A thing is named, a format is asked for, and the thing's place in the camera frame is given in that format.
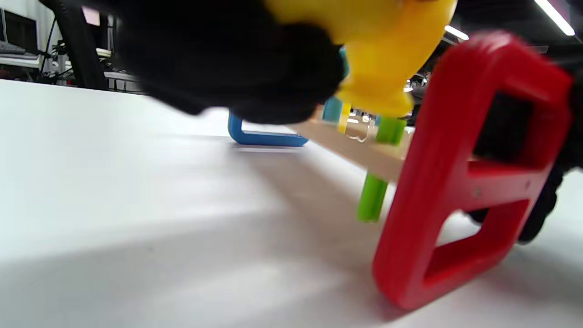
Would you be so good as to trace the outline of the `person's right hand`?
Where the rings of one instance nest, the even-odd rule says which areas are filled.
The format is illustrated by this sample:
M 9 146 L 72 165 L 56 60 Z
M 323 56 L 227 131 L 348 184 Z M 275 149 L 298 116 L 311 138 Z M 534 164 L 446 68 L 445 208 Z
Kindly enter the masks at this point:
M 519 244 L 527 244 L 537 237 L 556 205 L 557 190 L 562 184 L 564 175 L 575 168 L 582 168 L 582 60 L 564 60 L 557 65 L 574 81 L 568 96 L 573 121 L 558 158 L 518 237 Z M 504 94 L 496 95 L 473 154 L 479 158 L 499 162 L 514 160 L 527 132 L 527 120 L 531 112 L 531 104 L 528 102 Z

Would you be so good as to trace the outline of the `person's left hand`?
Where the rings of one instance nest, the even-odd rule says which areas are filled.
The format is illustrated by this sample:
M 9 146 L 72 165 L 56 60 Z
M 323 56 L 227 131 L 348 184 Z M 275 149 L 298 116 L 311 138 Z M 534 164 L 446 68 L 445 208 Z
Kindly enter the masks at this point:
M 256 124 L 308 120 L 344 77 L 327 33 L 280 25 L 260 0 L 111 0 L 118 56 L 149 96 L 197 115 L 226 107 Z

